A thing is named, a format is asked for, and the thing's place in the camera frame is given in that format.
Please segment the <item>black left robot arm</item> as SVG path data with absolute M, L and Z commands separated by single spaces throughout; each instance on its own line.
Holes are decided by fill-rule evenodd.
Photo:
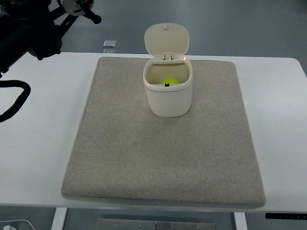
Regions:
M 25 53 L 38 60 L 61 53 L 62 38 L 79 16 L 99 24 L 92 0 L 59 0 L 50 10 L 49 0 L 2 0 L 0 2 L 0 72 Z

